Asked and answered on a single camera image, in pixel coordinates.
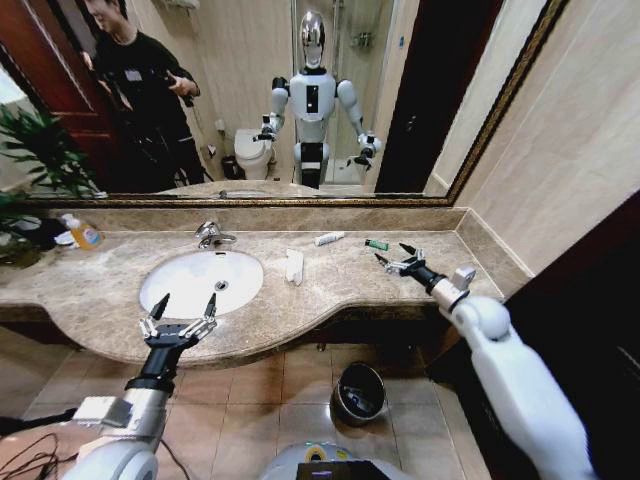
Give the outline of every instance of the man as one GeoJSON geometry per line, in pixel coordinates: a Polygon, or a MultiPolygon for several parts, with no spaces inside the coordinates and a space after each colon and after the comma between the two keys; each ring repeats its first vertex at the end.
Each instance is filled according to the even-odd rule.
{"type": "Polygon", "coordinates": [[[104,32],[96,55],[84,54],[103,86],[132,112],[137,136],[146,139],[160,177],[158,189],[175,187],[176,173],[186,173],[190,184],[204,182],[193,135],[179,97],[191,105],[200,89],[189,72],[160,42],[139,32],[127,19],[124,0],[85,0],[89,14],[104,32]]]}

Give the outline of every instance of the humanoid robot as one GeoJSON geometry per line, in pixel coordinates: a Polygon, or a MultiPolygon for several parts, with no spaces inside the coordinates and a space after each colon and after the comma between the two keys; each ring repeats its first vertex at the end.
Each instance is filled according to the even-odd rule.
{"type": "Polygon", "coordinates": [[[336,79],[322,67],[324,53],[324,25],[322,17],[307,12],[300,25],[300,40],[304,51],[305,67],[289,82],[285,78],[273,79],[271,108],[269,115],[262,117],[262,133],[254,141],[272,140],[284,125],[284,113],[289,97],[296,119],[299,142],[293,154],[296,168],[300,170],[303,185],[318,188],[323,167],[329,159],[329,145],[325,143],[329,118],[335,108],[336,97],[349,116],[349,121],[358,136],[360,155],[354,159],[368,170],[373,158],[382,148],[382,142],[362,126],[362,111],[358,104],[353,83],[336,79]]]}

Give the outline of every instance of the marble countertop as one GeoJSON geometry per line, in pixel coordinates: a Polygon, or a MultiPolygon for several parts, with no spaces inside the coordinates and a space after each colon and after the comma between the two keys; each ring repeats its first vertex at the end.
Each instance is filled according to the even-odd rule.
{"type": "Polygon", "coordinates": [[[197,185],[188,185],[186,187],[172,188],[160,192],[159,195],[180,195],[189,197],[210,197],[221,191],[233,193],[234,191],[256,190],[263,192],[267,196],[273,197],[315,197],[322,195],[320,190],[298,185],[296,183],[287,183],[273,180],[219,180],[216,182],[205,182],[197,185]]]}
{"type": "MultiPolygon", "coordinates": [[[[499,290],[453,231],[353,231],[342,240],[316,247],[318,232],[230,232],[238,241],[219,250],[243,252],[264,269],[263,286],[247,305],[216,317],[217,328],[187,350],[181,363],[247,363],[311,330],[335,312],[352,306],[402,306],[433,301],[412,279],[386,275],[367,238],[389,242],[390,259],[406,254],[402,241],[425,249],[428,265],[452,275],[455,268],[477,269],[472,292],[501,298],[499,290]],[[305,255],[304,281],[285,281],[287,248],[305,255]]],[[[21,271],[0,269],[1,304],[39,304],[75,342],[100,355],[142,363],[148,347],[138,326],[145,312],[138,293],[146,275],[161,262],[197,251],[189,232],[107,232],[93,251],[48,254],[21,271]]]]}

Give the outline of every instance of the toilet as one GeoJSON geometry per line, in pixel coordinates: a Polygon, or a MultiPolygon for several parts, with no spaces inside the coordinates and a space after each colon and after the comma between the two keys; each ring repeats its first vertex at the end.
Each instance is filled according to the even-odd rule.
{"type": "Polygon", "coordinates": [[[236,161],[244,170],[247,180],[265,180],[269,160],[273,155],[270,140],[253,141],[260,130],[239,128],[236,130],[234,149],[236,161]]]}

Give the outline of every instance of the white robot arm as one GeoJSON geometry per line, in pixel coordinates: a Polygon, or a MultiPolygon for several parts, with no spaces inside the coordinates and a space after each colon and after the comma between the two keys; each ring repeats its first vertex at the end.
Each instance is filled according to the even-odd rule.
{"type": "Polygon", "coordinates": [[[166,403],[180,355],[216,327],[216,294],[200,320],[191,324],[156,325],[169,301],[167,294],[149,316],[140,320],[145,343],[151,348],[142,370],[129,380],[123,399],[87,397],[73,420],[83,425],[104,425],[95,442],[81,448],[77,463],[64,480],[155,480],[154,455],[166,421],[166,403]]]}
{"type": "Polygon", "coordinates": [[[595,479],[584,426],[547,366],[522,343],[500,302],[469,296],[475,270],[459,268],[450,281],[426,267],[421,250],[400,245],[413,256],[403,262],[376,257],[388,273],[411,276],[424,285],[467,340],[473,367],[502,428],[540,476],[595,479]]]}
{"type": "Polygon", "coordinates": [[[275,140],[284,125],[284,112],[289,101],[289,85],[287,80],[274,78],[271,84],[271,113],[262,117],[262,132],[253,141],[275,140]]]}
{"type": "Polygon", "coordinates": [[[382,142],[372,133],[365,133],[362,127],[362,110],[358,103],[356,90],[349,80],[342,80],[336,88],[340,104],[347,112],[349,121],[358,135],[360,155],[354,159],[357,164],[365,165],[367,170],[373,164],[373,158],[382,149],[382,142]]]}

